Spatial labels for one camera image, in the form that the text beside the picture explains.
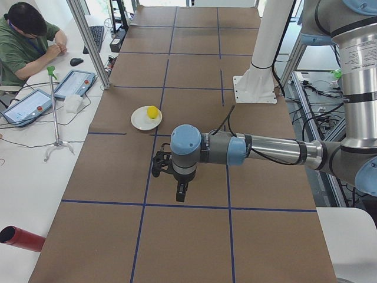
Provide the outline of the black computer mouse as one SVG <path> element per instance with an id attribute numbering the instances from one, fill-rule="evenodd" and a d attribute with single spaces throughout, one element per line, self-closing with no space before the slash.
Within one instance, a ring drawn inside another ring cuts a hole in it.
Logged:
<path id="1" fill-rule="evenodd" d="M 75 67 L 75 66 L 77 66 L 77 65 L 79 65 L 83 62 L 84 62 L 84 60 L 82 58 L 72 58 L 70 60 L 70 66 Z"/>

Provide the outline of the blue teach pendant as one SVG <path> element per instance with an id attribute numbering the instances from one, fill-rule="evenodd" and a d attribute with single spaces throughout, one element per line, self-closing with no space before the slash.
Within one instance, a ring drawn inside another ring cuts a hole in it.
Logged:
<path id="1" fill-rule="evenodd" d="M 35 121 L 52 107 L 52 98 L 37 89 L 1 112 L 3 118 L 13 126 L 22 127 Z"/>
<path id="2" fill-rule="evenodd" d="M 55 98 L 65 100 L 71 95 L 83 96 L 93 85 L 96 75 L 92 72 L 71 70 L 54 90 Z"/>

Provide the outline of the man in green shirt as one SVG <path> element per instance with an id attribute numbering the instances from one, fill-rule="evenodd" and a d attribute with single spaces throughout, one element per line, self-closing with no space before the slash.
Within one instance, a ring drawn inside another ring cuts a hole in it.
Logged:
<path id="1" fill-rule="evenodd" d="M 1 84 L 23 86 L 67 51 L 67 37 L 32 5 L 17 2 L 1 17 Z"/>

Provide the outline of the far blue teach pendant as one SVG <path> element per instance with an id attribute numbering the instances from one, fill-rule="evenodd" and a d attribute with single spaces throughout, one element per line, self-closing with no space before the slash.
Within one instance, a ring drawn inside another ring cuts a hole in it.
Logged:
<path id="1" fill-rule="evenodd" d="M 71 95 L 83 96 L 93 85 L 96 75 L 92 72 L 71 70 L 54 90 L 55 98 L 65 100 Z"/>

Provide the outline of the yellow lemon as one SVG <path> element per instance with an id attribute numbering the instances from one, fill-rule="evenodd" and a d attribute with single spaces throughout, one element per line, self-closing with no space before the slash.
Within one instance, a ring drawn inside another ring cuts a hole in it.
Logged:
<path id="1" fill-rule="evenodd" d="M 156 106 L 149 106 L 147 108 L 147 115 L 150 119 L 156 119 L 159 114 L 159 109 Z"/>

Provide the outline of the white plate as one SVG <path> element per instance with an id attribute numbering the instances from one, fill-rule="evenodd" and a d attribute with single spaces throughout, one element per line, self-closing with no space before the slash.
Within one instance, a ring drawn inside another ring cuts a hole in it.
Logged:
<path id="1" fill-rule="evenodd" d="M 149 106 L 142 106 L 136 109 L 131 115 L 132 125 L 142 131 L 152 130 L 156 128 L 162 121 L 163 115 L 159 110 L 158 117 L 156 119 L 150 119 L 147 115 L 147 108 Z"/>

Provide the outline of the red cylinder bottle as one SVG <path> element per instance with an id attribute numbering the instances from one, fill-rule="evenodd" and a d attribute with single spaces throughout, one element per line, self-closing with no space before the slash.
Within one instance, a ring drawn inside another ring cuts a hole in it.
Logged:
<path id="1" fill-rule="evenodd" d="M 1 230 L 1 243 L 29 251 L 41 252 L 45 237 L 16 226 L 7 226 Z"/>

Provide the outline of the white mounting pillar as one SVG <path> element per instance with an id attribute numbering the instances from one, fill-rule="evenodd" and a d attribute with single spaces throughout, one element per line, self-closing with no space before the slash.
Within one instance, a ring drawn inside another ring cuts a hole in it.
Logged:
<path id="1" fill-rule="evenodd" d="M 295 8 L 294 0 L 267 1 L 249 69 L 233 77 L 237 104 L 275 104 L 274 61 Z"/>

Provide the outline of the metal stand with green clip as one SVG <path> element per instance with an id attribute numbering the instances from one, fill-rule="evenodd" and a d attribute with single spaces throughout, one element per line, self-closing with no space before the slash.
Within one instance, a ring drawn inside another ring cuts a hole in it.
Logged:
<path id="1" fill-rule="evenodd" d="M 48 146 L 47 151 L 45 152 L 44 162 L 49 161 L 51 153 L 54 150 L 59 150 L 64 147 L 68 148 L 69 151 L 72 154 L 74 154 L 74 148 L 71 146 L 69 142 L 61 140 L 60 134 L 59 134 L 57 108 L 56 108 L 56 100 L 55 100 L 55 94 L 54 94 L 54 79 L 57 79 L 54 74 L 55 67 L 49 66 L 47 67 L 47 71 L 48 71 L 48 76 L 49 76 L 49 85 L 50 85 L 50 93 L 51 93 L 51 101 L 52 101 L 52 114 L 53 114 L 53 122 L 54 122 L 55 141 L 52 145 Z"/>

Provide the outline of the near blue teach pendant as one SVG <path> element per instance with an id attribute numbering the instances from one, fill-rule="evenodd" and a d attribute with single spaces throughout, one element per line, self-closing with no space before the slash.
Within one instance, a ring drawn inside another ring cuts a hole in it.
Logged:
<path id="1" fill-rule="evenodd" d="M 52 98 L 37 89 L 1 112 L 3 118 L 13 126 L 22 127 L 35 121 L 52 107 Z"/>

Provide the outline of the black keyboard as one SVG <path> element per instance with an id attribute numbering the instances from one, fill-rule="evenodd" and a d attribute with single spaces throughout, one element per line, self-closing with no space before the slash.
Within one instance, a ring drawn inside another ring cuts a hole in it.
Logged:
<path id="1" fill-rule="evenodd" d="M 98 52 L 101 51 L 102 47 L 102 39 L 104 36 L 104 26 L 103 25 L 95 25 L 89 27 L 92 37 L 95 42 L 95 46 L 97 47 Z"/>

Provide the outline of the aluminium frame post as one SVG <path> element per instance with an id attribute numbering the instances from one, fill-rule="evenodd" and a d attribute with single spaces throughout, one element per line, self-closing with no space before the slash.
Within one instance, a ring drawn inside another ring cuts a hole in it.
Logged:
<path id="1" fill-rule="evenodd" d="M 90 28 L 87 24 L 87 20 L 84 15 L 84 10 L 81 7 L 81 4 L 78 0 L 67 0 L 67 4 L 70 8 L 72 16 L 82 36 L 84 45 L 86 46 L 88 50 L 90 59 L 101 81 L 103 89 L 107 90 L 110 88 L 110 85 L 111 85 L 110 79 L 102 64 L 102 59 L 100 57 L 99 51 L 97 50 Z"/>

